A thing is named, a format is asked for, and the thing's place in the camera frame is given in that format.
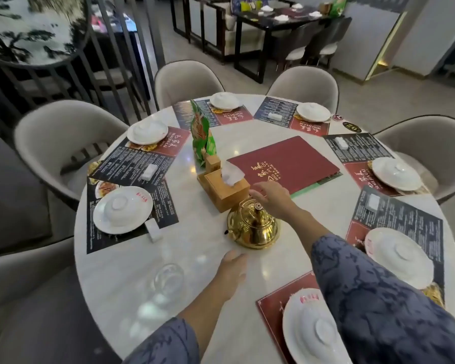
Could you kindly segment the clear drinking glass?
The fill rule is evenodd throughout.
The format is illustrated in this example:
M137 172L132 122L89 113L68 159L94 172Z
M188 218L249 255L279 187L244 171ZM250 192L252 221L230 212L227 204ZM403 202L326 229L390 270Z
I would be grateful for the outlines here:
M177 299L184 287L184 271L176 263L168 263L158 269L153 279L154 291L165 301Z

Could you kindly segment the dark background chair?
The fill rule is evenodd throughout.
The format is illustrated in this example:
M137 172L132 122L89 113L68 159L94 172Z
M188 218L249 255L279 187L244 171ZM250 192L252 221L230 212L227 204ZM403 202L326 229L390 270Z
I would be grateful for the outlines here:
M285 70L287 64L300 60L303 57L305 48L316 34L324 28L324 24L311 22L292 30L283 37L277 38L273 49L276 71L278 71L279 67Z
M330 25L319 33L318 47L315 49L318 58L317 65L321 59L325 59L325 67L326 69L330 69L331 59L337 51L338 44L344 38L352 20L352 17L333 19Z

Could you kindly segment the black and red paper placemat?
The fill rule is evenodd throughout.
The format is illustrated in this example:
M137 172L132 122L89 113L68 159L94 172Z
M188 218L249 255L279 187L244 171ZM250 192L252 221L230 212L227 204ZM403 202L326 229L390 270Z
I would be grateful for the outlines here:
M335 137L344 138L349 145L348 150L340 150L334 141ZM430 194L420 175L409 184L388 183L377 176L373 170L373 162L377 158L395 158L401 162L405 161L391 154L373 135L369 133L333 134L325 135L324 139L360 188L369 186L389 196Z
M253 115L244 105L241 105L233 110L225 110L214 107L208 98L197 99L195 102L199 105L201 111L207 117L210 127L224 126L254 119ZM194 117L190 101L178 102L172 107L179 123L179 127L182 129L190 129L190 124Z
M257 301L258 310L283 358L284 364L296 364L289 353L283 336L282 320L284 308L292 294L305 288L319 289L312 271L290 281Z
M120 186L106 182L102 184L98 183L97 185L91 185L88 183L87 178L87 185L85 188L86 190L82 198L82 200L86 201L86 254L100 251L110 246L147 234L147 230L144 224L132 232L119 235L112 235L101 232L94 225L93 212L97 203L109 192L120 187L127 186ZM162 180L162 182L155 190L148 192L152 195L153 198L153 210L148 219L152 217L155 218L160 229L178 223L178 217L176 214L174 202L171 198L166 181Z
M280 98L265 97L260 107L256 110L254 119L317 137L323 137L329 134L330 120L326 122L306 121L298 114L298 105L299 103L290 102ZM283 121L279 122L270 120L267 117L270 112L282 115Z
M377 213L365 208L369 194L380 196ZM346 234L346 241L366 253L364 239L367 233L375 228L391 228L402 232L425 251L434 264L434 278L432 284L421 291L439 306L444 307L443 221L396 197L365 186L359 195Z
M88 183L139 186L152 191L162 182L189 136L190 131L186 129L169 127L167 136L153 145L138 145L124 139L99 162L88 176ZM140 175L148 164L158 165L158 170L152 180L146 182L140 179Z

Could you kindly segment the person's left forearm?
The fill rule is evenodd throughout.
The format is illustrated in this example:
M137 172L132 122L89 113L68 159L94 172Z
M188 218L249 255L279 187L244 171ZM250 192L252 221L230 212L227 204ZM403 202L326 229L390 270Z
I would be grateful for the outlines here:
M214 281L178 316L141 342L121 364L200 364L228 298Z

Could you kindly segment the person's right hand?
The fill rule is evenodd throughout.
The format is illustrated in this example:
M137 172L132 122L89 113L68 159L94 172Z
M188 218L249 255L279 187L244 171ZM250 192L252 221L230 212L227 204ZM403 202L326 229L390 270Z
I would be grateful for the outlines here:
M274 200L269 203L260 203L261 206L267 210L269 214L275 218L291 222L295 216L299 215L302 211L295 202L291 200L290 194L287 189L277 183L277 195Z

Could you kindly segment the dark framed booth seat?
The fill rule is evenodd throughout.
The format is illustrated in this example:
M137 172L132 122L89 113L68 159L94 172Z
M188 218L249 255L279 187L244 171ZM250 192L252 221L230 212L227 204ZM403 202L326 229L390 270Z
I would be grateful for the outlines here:
M257 11L268 0L169 0L174 31L221 62L232 61L237 12Z

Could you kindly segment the person's right forearm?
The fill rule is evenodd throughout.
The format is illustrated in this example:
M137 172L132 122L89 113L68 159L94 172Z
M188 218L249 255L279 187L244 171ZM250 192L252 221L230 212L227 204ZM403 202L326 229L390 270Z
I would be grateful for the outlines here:
M354 364L455 364L455 318L295 207L280 217L307 251Z

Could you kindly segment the black slatted partition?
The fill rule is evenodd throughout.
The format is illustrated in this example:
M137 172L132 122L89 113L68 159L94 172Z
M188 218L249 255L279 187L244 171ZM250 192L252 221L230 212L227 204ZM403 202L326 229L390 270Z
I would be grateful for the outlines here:
M127 125L156 109L142 13L148 0L91 0L85 47L56 67L0 65L0 119L11 127L27 112L72 99L97 105Z

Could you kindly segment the gold metal teapot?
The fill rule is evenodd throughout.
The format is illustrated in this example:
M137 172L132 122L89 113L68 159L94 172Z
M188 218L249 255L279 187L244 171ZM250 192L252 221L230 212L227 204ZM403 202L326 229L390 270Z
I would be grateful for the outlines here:
M280 221L250 197L233 207L227 215L227 236L249 249L265 249L280 235Z

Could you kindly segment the green standing menu card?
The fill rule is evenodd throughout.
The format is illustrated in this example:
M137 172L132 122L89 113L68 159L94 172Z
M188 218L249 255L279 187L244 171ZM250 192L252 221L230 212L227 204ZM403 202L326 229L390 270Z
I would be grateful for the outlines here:
M203 114L199 105L194 100L190 100L190 104L194 113L194 117L190 124L190 131L193 137L192 147L194 157L200 167L205 167L205 157L216 155L217 147L207 117Z

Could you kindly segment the person's left hand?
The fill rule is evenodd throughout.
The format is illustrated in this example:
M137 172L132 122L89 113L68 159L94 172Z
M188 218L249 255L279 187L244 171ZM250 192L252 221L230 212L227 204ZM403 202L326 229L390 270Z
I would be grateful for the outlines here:
M245 280L246 272L247 268L246 270L231 270L227 265L225 254L210 283L214 296L223 302L230 300L240 283Z

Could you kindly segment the red menu book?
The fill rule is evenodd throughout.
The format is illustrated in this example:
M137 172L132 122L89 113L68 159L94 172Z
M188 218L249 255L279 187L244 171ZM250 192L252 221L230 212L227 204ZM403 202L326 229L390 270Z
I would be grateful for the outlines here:
M244 174L250 185L275 181L293 194L340 169L302 137L287 140L228 159Z

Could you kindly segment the beige upholstered chair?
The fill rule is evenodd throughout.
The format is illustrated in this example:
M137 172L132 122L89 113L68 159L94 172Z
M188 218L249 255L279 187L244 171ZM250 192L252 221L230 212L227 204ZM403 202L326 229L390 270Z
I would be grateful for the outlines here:
M121 364L83 296L74 239L0 256L0 364Z
M76 211L89 166L128 127L97 105L60 100L26 114L14 128L13 142L34 175Z
M281 73L266 95L300 103L318 103L334 115L338 111L340 90L336 79L326 70L301 65Z
M208 97L225 89L210 67L196 60L177 60L160 68L154 79L158 110L181 101Z
M455 118L416 116L373 134L393 152L403 155L439 204L455 196Z

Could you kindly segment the white tissue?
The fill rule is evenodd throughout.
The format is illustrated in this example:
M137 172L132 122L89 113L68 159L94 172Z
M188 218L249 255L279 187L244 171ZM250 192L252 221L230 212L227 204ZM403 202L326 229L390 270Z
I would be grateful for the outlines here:
M236 165L225 161L221 166L221 179L225 185L233 187L236 183L243 180L244 172Z

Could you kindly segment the green menu sheet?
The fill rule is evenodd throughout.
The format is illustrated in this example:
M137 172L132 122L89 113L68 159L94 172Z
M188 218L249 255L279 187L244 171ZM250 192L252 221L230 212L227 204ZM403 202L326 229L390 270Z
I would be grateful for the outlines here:
M291 194L290 197L294 198L294 197L297 197L299 195L303 195L303 194L305 194L305 193L307 193L307 192L309 192L309 191L311 191L313 189L318 188L319 186L322 186L325 183L328 183L328 182L330 182L330 181L342 176L342 175L343 174L339 171L338 173L336 173L336 174L334 174L332 176L325 177L322 180L320 180L320 181L318 181L318 182L316 182L316 183L314 183L314 184L312 184L312 185L310 185L310 186L308 186L308 187L306 187L304 189L301 189L301 190Z

